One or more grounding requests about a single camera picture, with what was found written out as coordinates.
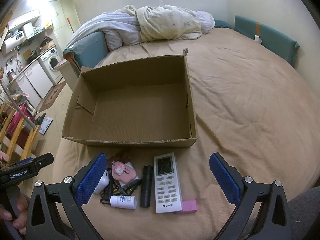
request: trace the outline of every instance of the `kitchen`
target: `kitchen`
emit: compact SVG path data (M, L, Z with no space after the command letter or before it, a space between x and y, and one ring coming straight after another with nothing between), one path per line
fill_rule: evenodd
M11 93L28 94L37 110L63 78L54 68L73 34L67 17L76 30L80 22L72 0L19 0L7 23L0 53L3 81Z

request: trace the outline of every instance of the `water heater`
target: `water heater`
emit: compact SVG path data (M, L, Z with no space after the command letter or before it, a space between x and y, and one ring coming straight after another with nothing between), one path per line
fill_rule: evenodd
M19 31L17 33L15 33L14 35L12 35L10 38L7 38L1 47L1 52L2 54L5 56L7 55L11 50L13 50L15 47L17 47L18 45L20 45L24 40L25 40L25 36L23 31Z

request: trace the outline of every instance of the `orange strap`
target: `orange strap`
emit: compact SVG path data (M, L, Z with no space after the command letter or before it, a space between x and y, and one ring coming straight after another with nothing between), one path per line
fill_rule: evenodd
M256 23L256 35L260 36L260 23Z

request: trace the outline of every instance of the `brown rug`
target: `brown rug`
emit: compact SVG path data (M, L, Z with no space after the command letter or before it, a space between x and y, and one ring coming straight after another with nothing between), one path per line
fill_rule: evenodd
M60 92L62 91L62 89L66 85L66 83L67 82L64 81L64 82L54 86L53 88L51 88L48 95L44 99L44 102L39 110L39 113L48 109L50 106L53 105L54 101L57 99L58 95L60 94Z

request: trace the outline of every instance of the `gray pants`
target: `gray pants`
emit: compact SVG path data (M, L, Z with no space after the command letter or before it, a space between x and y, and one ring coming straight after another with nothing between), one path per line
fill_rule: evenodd
M303 192L288 202L292 240L320 239L320 187ZM254 220L250 220L240 239L246 239Z

